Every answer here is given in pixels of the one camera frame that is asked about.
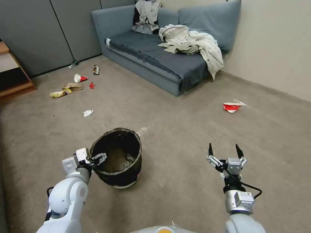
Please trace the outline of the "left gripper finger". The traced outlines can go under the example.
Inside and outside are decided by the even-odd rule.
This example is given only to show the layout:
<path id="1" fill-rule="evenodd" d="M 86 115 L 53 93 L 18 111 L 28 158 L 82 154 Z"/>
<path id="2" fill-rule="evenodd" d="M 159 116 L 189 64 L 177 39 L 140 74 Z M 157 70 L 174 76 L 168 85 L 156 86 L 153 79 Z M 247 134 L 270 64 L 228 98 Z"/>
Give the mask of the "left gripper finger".
<path id="1" fill-rule="evenodd" d="M 100 153 L 91 158 L 90 164 L 92 166 L 99 166 L 107 159 L 106 153 Z"/>

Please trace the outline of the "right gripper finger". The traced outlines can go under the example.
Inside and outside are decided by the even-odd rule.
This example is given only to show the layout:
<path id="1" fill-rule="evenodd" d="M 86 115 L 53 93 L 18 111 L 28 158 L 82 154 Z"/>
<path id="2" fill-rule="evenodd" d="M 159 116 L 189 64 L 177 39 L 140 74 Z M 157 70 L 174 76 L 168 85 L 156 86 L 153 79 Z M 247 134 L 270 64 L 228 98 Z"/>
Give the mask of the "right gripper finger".
<path id="1" fill-rule="evenodd" d="M 209 143 L 206 159 L 214 168 L 221 166 L 221 162 L 213 156 L 213 149 L 211 143 Z"/>
<path id="2" fill-rule="evenodd" d="M 240 147 L 236 144 L 236 151 L 239 158 L 239 161 L 241 163 L 241 168 L 244 167 L 244 165 L 248 162 L 248 158 L 244 156 L 243 151 L 240 149 Z"/>

